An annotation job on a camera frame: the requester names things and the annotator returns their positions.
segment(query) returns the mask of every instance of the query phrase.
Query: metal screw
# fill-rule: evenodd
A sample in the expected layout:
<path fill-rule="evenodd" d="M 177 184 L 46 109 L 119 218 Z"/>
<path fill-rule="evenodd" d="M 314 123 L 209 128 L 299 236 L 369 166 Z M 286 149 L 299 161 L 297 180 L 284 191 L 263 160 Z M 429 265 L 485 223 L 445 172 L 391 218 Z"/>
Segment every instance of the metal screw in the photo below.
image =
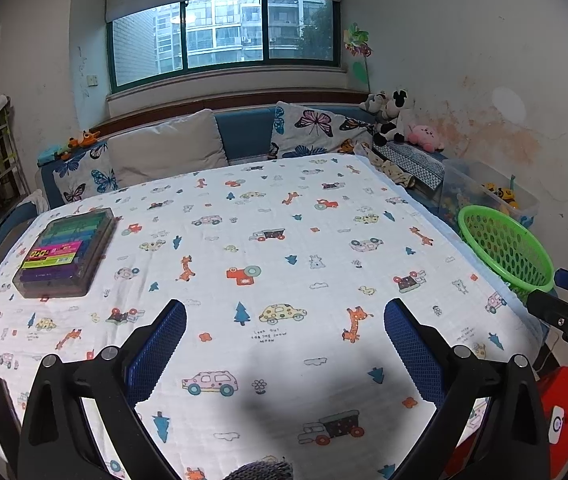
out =
<path fill-rule="evenodd" d="M 50 368 L 52 365 L 55 364 L 55 361 L 57 361 L 58 358 L 55 357 L 55 355 L 53 354 L 48 354 L 45 358 L 42 359 L 42 365 L 45 368 Z"/>
<path fill-rule="evenodd" d="M 520 368 L 526 368 L 528 366 L 528 359 L 526 359 L 522 354 L 518 354 L 513 358 L 515 364 Z"/>
<path fill-rule="evenodd" d="M 100 355 L 102 356 L 102 359 L 104 359 L 105 361 L 110 361 L 111 359 L 113 359 L 116 355 L 118 354 L 118 349 L 115 346 L 107 346 L 104 350 L 102 350 L 102 352 L 100 353 Z"/>
<path fill-rule="evenodd" d="M 453 348 L 453 352 L 455 352 L 456 356 L 462 359 L 471 357 L 471 351 L 464 345 L 457 345 L 455 348 Z"/>

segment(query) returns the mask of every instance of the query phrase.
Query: butterfly pillow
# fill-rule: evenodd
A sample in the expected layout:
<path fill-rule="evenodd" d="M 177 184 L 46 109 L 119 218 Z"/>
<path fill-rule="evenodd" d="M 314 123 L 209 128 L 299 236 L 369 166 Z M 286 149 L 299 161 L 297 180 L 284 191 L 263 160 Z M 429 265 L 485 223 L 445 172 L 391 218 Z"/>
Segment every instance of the butterfly pillow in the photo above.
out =
<path fill-rule="evenodd" d="M 106 141 L 58 164 L 53 177 L 65 203 L 78 202 L 118 188 Z"/>
<path fill-rule="evenodd" d="M 372 127 L 343 115 L 280 101 L 275 108 L 269 155 L 289 158 L 352 153 L 356 142 L 370 137 Z"/>

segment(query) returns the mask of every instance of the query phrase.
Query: window frame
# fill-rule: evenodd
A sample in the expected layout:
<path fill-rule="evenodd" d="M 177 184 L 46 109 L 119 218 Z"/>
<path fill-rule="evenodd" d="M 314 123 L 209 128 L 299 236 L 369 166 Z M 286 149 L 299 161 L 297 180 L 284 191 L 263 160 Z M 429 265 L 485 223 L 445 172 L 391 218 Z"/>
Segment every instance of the window frame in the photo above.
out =
<path fill-rule="evenodd" d="M 188 55 L 187 55 L 187 41 L 186 41 L 186 7 L 188 2 L 180 2 L 180 43 L 181 43 L 181 54 L 182 54 L 182 68 L 179 70 L 172 70 L 170 72 L 164 72 L 155 74 L 143 79 L 137 79 L 129 83 L 122 85 L 117 84 L 117 78 L 115 73 L 115 56 L 114 56 L 114 45 L 113 45 L 113 24 L 109 22 L 106 24 L 106 41 L 107 41 L 107 57 L 109 63 L 109 78 L 110 78 L 110 90 L 112 93 L 122 92 L 129 90 L 131 88 L 136 88 L 149 83 L 154 83 L 157 81 L 162 81 L 164 79 L 169 79 L 173 77 L 178 77 L 181 75 L 190 75 L 199 72 L 210 72 L 212 70 L 223 70 L 225 68 L 244 68 L 251 66 L 273 66 L 273 65 L 297 65 L 297 66 L 327 66 L 327 67 L 339 67 L 340 57 L 342 54 L 342 24 L 341 24 L 341 13 L 340 13 L 340 3 L 333 2 L 333 59 L 323 60 L 323 59 L 299 59 L 299 58 L 270 58 L 269 53 L 269 11 L 268 11 L 268 0 L 260 0 L 262 9 L 262 57 L 261 60 L 254 61 L 239 61 L 230 63 L 219 63 L 205 66 L 188 66 Z"/>

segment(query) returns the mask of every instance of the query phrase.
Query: product label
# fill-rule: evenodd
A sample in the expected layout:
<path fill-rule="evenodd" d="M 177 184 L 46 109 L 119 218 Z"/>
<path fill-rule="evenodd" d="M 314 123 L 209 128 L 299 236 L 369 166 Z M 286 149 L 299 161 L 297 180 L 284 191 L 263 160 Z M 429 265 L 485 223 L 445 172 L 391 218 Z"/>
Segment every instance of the product label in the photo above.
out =
<path fill-rule="evenodd" d="M 81 241 L 37 247 L 30 251 L 22 264 L 23 269 L 69 264 L 82 245 Z"/>

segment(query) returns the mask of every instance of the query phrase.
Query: white blanket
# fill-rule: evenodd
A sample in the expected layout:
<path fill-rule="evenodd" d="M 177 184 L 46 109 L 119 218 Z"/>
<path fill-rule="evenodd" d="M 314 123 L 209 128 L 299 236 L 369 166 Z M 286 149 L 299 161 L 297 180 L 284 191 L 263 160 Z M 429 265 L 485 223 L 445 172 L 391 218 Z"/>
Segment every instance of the white blanket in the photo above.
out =
<path fill-rule="evenodd" d="M 51 219 L 95 207 L 122 219 L 88 295 L 23 299 L 10 283 L 25 250 Z M 0 268 L 0 377 L 23 416 L 43 356 L 83 360 L 121 345 L 175 298 L 186 333 L 136 410 L 180 476 L 216 480 L 284 457 L 297 479 L 388 478 L 434 413 L 384 331 L 398 297 L 482 358 L 539 350 L 539 323 L 499 278 L 361 157 L 186 174 L 34 222 Z"/>

